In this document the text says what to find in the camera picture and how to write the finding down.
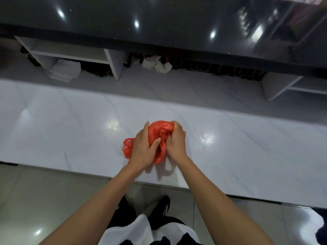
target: stack of white paper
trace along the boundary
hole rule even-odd
[[[81,64],[80,62],[58,59],[50,71],[52,72],[50,78],[68,83],[72,78],[77,78],[80,75]]]

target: plastic bag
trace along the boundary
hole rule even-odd
[[[149,145],[151,146],[154,140],[161,137],[160,145],[157,148],[153,163],[161,163],[166,154],[166,140],[168,135],[174,130],[174,123],[168,121],[155,121],[149,125]],[[127,138],[124,140],[122,151],[125,158],[130,159],[135,138]]]

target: white tiled floor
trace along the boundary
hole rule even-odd
[[[0,245],[38,244],[107,182],[97,177],[0,165]],[[190,191],[135,183],[127,192],[137,214],[149,214],[164,195],[171,200],[167,215],[193,227],[202,244],[213,245]],[[315,233],[323,221],[312,209],[232,200],[275,244],[318,244]]]

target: person's right hand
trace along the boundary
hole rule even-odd
[[[176,121],[174,123],[174,131],[166,140],[166,149],[168,155],[177,163],[182,163],[188,156],[186,154],[185,137],[186,131]]]

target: black granite counter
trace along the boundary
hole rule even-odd
[[[325,0],[0,2],[0,34],[298,75],[327,68]]]

